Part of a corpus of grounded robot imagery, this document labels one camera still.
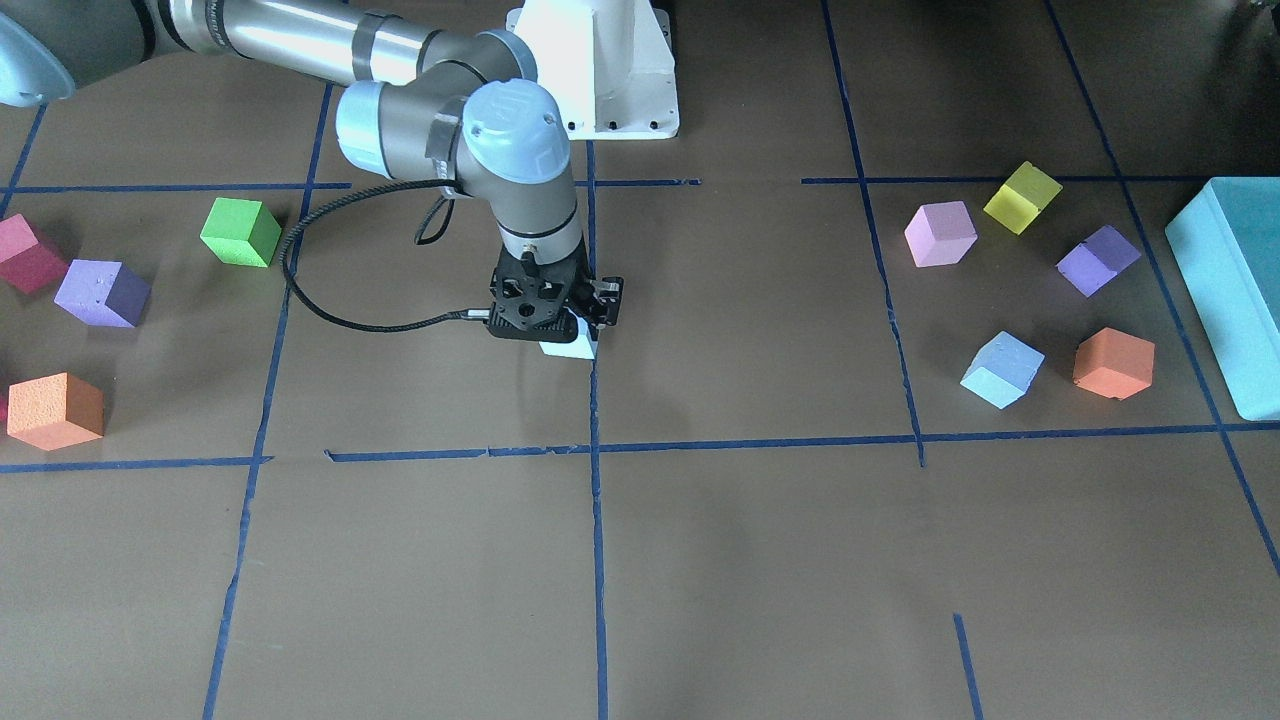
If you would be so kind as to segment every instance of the orange cube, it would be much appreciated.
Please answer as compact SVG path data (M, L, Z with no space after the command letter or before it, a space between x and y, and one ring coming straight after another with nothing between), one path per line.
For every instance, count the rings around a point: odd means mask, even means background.
M1103 397L1124 400L1151 387L1156 345L1103 328L1075 351L1075 384Z
M102 437L102 391L60 373L9 387L9 434L44 451Z

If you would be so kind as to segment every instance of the pink cube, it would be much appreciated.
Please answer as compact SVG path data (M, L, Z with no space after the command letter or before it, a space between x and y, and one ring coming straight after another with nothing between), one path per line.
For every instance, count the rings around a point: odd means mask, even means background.
M916 268L959 263L978 241L963 200L920 205L905 234Z
M0 222L0 278L31 295L67 274L58 246L20 214Z

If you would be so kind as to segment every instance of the coral cube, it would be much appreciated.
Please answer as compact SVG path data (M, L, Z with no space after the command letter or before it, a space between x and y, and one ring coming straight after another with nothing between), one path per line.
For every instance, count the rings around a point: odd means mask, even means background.
M1165 234L1235 410L1280 420L1280 178L1212 178Z
M978 231L960 200L920 205L905 234L916 268L959 263L978 241Z
M219 197L200 231L200 240L223 263L266 268L280 241L280 224L256 200Z
M123 263L72 260L54 302L87 325L136 328L151 287Z
M983 210L1014 234L1021 234L1061 191L1057 181L1036 165L1023 163Z
M1111 225L1103 225L1071 249L1057 264L1075 290L1092 297L1102 286L1114 281L1121 270L1133 265L1142 254Z
M60 373L9 387L9 434L52 451L102 437L102 391Z
M982 346L960 384L1004 410L1027 395L1043 361L1043 354L1001 332Z
M1075 351L1075 384L1103 397L1124 400L1151 387L1156 345L1103 328Z
M0 278L31 295L65 274L58 246L27 218L18 214L0 222Z

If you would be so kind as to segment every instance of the light blue joint cap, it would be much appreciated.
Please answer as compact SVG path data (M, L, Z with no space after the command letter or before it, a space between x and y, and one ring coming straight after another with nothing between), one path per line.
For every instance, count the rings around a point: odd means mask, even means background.
M568 167L568 136L550 92L536 82L490 82L462 108L462 137L490 173L541 184Z
M338 101L334 124L338 128L338 147L342 147L342 154L352 165L389 178L378 122L383 86L384 83L374 81L352 83Z
M504 29L486 29L480 35L489 35L500 40L516 58L516 64L520 65L520 77L538 82L538 60L534 59L534 51L529 49L529 45L518 35Z
M73 92L76 79L49 47L0 13L0 102L35 108Z

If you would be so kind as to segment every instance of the black cable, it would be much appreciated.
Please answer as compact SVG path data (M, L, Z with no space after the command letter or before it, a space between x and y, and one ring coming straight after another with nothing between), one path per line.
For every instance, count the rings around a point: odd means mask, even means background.
M297 245L297 241L298 238L302 237L302 233L320 218L324 218L325 215L334 213L337 210L340 210L347 205L360 202L361 200L369 200L371 197L378 197L380 195L389 195L392 192L402 192L406 190L424 190L429 187L458 188L460 186L454 181L445 181L445 179L396 182L344 195L308 213L307 217L298 220L298 224L293 225L289 229L289 232L285 233L284 242L280 243L280 250L279 252L275 254L275 259L280 263L280 272L284 274L284 283L289 287L289 291L292 291L293 295L298 296L298 300L301 300L302 304L306 305L308 310L319 315L321 319L328 320L335 325L342 325L344 328L351 328L353 331L361 331L366 333L402 333L435 325L445 320L472 319L471 316L468 316L466 310L453 310L451 313L444 313L443 315L436 315L426 320L419 320L416 323L408 323L403 325L367 325L365 323L346 320L324 310L323 307L316 305L310 297L307 297L307 293L302 292L302 288L298 287L297 272L289 268L289 251L293 249L294 245ZM440 229L439 234L443 233L444 228Z

